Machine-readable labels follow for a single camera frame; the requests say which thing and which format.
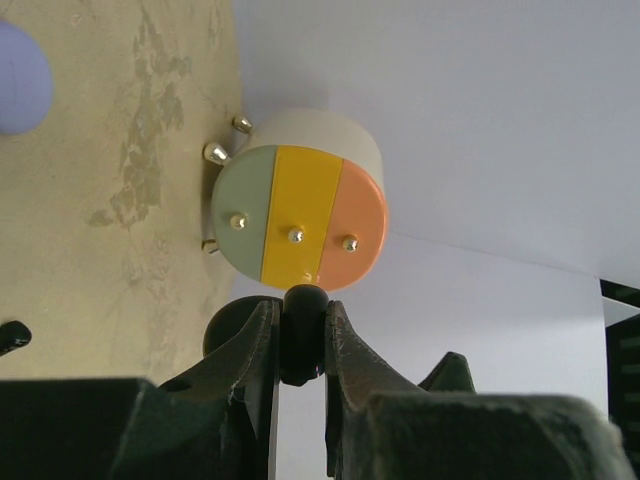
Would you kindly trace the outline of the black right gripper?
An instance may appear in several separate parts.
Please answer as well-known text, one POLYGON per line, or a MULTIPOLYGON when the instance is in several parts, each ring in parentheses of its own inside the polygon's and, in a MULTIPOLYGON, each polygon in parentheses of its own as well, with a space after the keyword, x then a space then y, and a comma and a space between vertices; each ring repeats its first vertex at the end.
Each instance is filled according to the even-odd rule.
POLYGON ((468 361, 456 352, 447 352, 418 386, 427 392, 476 392, 468 361))

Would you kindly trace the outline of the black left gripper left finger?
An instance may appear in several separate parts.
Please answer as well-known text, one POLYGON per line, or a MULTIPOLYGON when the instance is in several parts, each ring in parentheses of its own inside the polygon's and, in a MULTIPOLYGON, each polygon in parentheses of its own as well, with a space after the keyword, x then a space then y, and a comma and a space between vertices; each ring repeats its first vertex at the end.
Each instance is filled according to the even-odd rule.
POLYGON ((281 301, 234 301, 237 332, 180 375, 1 385, 5 479, 271 479, 281 301))

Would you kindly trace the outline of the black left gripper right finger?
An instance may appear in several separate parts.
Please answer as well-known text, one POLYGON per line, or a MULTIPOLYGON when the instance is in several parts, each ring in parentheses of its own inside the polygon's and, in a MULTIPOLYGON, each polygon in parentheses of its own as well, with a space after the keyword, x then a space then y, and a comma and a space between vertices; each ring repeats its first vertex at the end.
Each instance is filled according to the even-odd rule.
POLYGON ((355 331, 325 320, 333 479, 631 479, 619 429, 571 396, 427 392, 355 331))

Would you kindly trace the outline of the black earbud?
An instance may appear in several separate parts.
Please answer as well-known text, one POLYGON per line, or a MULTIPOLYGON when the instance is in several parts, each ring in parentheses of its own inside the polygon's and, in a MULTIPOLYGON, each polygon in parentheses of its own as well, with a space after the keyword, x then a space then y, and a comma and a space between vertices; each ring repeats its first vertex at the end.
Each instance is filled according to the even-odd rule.
POLYGON ((0 325, 0 356, 7 355, 28 345, 32 340, 30 329, 19 320, 10 320, 0 325))

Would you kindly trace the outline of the purple round earbud charging case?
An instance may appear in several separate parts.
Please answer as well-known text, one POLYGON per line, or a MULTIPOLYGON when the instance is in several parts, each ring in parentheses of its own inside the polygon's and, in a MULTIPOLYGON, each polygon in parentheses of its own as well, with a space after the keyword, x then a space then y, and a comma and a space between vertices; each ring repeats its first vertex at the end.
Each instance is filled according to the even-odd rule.
POLYGON ((53 76, 38 43, 20 27, 1 21, 1 134, 35 129, 53 101, 53 76))

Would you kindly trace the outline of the cylindrical three-drawer storage box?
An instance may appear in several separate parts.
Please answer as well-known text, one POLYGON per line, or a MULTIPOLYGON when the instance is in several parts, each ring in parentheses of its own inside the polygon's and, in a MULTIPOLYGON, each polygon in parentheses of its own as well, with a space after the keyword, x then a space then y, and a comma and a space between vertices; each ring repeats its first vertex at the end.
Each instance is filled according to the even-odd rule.
POLYGON ((326 291, 365 277, 385 244, 389 211, 382 155, 356 122, 320 109, 287 109, 252 125, 236 117, 246 139, 233 154, 203 147, 221 170, 202 242, 239 273, 287 290, 326 291))

